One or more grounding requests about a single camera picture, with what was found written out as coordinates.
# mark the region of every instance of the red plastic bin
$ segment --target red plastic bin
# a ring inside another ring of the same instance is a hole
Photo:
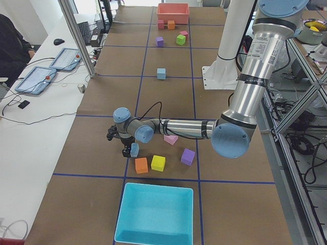
[[[162,19],[166,24],[168,20],[174,20],[176,24],[189,23],[188,4],[158,4],[158,19]]]

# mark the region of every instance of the black jacket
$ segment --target black jacket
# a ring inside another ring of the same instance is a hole
[[[31,44],[23,39],[9,18],[0,14],[0,77],[9,78],[9,87],[31,60]]]

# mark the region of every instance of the white cable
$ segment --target white cable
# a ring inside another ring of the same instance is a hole
[[[15,223],[18,223],[18,222],[24,222],[26,224],[26,233],[24,235],[24,237],[22,238],[22,240],[25,240],[25,238],[27,237],[27,233],[29,231],[29,224],[27,224],[27,222],[23,219],[19,219],[19,220],[16,220],[15,222],[11,223],[9,226],[0,226],[2,229],[5,229],[3,235],[2,235],[2,238],[5,238],[7,232],[9,231],[9,228],[14,225]]]

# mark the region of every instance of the purple cube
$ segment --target purple cube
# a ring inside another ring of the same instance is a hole
[[[164,38],[163,37],[156,37],[155,42],[156,42],[157,47],[164,46]]]
[[[194,156],[195,156],[195,152],[193,152],[189,149],[185,149],[180,161],[188,166],[191,166]]]

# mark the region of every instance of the keyboard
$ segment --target keyboard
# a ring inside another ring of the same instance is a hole
[[[82,23],[78,23],[77,26],[80,29],[85,45],[89,45],[91,40],[91,30],[88,22],[85,21]]]

